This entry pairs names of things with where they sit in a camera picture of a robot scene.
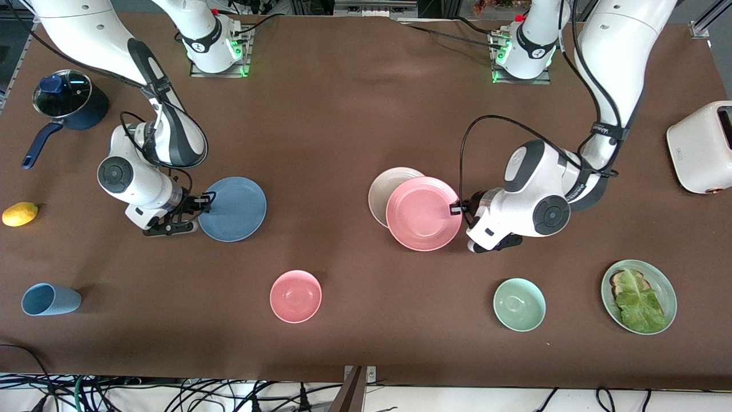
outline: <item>yellow lemon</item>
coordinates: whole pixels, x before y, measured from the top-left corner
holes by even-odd
[[[2,213],[2,222],[7,226],[17,227],[35,219],[38,206],[30,202],[20,202],[8,207]]]

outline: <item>white plate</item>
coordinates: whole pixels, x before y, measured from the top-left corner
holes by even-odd
[[[631,328],[623,325],[620,321],[620,308],[615,303],[615,297],[613,296],[613,287],[610,285],[610,278],[624,268],[635,269],[643,274],[643,278],[648,281],[651,288],[656,292],[656,298],[658,303],[663,309],[663,314],[666,316],[666,327],[658,332],[652,334],[643,334],[641,332],[633,331]],[[608,310],[610,316],[615,322],[622,326],[623,329],[633,332],[639,335],[655,335],[668,329],[676,319],[676,292],[673,291],[671,283],[668,281],[661,271],[656,269],[650,263],[643,262],[641,260],[622,260],[617,262],[615,265],[610,266],[605,276],[602,278],[602,285],[600,285],[600,295],[602,296],[602,302],[605,304],[605,309]]]
[[[389,227],[386,224],[386,204],[389,203],[389,197],[402,183],[422,176],[423,173],[408,167],[395,167],[377,176],[368,190],[368,208],[374,219],[383,227]]]

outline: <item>pink bowl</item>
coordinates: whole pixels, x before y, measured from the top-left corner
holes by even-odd
[[[305,271],[289,271],[274,281],[269,305],[282,321],[304,322],[318,311],[322,290],[318,280]]]
[[[416,251],[437,250],[460,231],[462,218],[450,215],[457,194],[442,180],[415,177],[397,187],[386,205],[389,231],[399,243]]]

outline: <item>lettuce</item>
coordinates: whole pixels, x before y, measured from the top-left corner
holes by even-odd
[[[643,281],[643,275],[633,269],[624,269],[616,278],[622,288],[615,297],[623,325],[642,334],[652,334],[666,327],[666,316],[658,303],[656,292]]]

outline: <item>white toaster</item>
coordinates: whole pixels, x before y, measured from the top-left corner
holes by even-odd
[[[710,103],[666,132],[679,182],[713,194],[732,186],[732,101]]]

